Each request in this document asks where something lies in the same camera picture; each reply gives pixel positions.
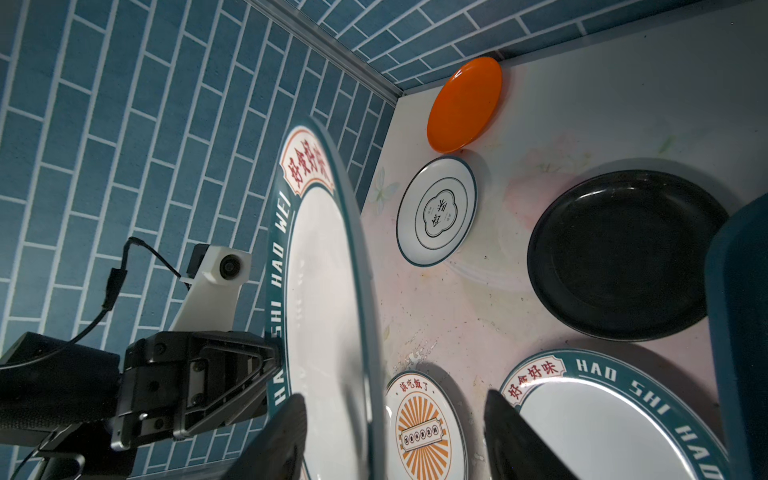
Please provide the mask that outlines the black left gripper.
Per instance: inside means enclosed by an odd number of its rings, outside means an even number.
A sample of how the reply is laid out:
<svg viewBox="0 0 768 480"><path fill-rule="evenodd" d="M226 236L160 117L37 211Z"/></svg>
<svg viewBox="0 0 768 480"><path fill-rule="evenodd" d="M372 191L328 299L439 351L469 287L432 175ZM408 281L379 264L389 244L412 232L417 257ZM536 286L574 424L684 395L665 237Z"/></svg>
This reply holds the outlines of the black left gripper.
<svg viewBox="0 0 768 480"><path fill-rule="evenodd" d="M160 332L132 344L111 447L180 441L258 413L279 350L248 332Z"/></svg>

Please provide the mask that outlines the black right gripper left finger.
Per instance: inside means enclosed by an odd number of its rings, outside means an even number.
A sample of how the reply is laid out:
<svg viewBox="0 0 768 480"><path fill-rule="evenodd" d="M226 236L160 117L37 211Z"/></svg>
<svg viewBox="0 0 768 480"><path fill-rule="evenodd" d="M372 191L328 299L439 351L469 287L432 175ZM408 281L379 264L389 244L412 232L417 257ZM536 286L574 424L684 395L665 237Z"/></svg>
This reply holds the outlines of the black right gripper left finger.
<svg viewBox="0 0 768 480"><path fill-rule="evenodd" d="M307 432L304 397L293 394L222 479L299 479Z"/></svg>

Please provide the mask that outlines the orange sunburst plate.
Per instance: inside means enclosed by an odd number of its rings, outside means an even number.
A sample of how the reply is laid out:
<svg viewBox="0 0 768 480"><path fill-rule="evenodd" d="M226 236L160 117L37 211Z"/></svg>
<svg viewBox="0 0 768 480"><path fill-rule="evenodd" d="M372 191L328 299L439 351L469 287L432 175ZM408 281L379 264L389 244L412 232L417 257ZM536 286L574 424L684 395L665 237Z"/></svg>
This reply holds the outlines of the orange sunburst plate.
<svg viewBox="0 0 768 480"><path fill-rule="evenodd" d="M465 435L446 392L431 377L405 371L385 395L387 479L467 479Z"/></svg>

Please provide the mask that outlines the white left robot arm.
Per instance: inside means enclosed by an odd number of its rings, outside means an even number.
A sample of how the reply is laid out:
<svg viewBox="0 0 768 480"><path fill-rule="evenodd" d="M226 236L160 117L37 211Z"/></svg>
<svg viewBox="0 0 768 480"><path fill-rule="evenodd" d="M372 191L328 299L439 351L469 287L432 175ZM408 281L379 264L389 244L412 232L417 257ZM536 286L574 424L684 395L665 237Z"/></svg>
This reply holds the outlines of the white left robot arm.
<svg viewBox="0 0 768 480"><path fill-rule="evenodd" d="M41 479L126 479L144 445L265 413L280 366L248 332L160 332L122 356L28 332L1 359L1 441L35 448Z"/></svg>

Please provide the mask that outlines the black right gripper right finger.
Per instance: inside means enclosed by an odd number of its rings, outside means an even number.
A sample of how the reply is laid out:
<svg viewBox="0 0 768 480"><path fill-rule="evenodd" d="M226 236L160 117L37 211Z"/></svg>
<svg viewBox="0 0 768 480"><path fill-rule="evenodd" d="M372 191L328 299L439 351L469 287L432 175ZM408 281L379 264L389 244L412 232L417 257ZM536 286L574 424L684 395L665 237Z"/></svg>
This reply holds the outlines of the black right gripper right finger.
<svg viewBox="0 0 768 480"><path fill-rule="evenodd" d="M576 479L576 476L497 391L484 407L484 440L492 479Z"/></svg>

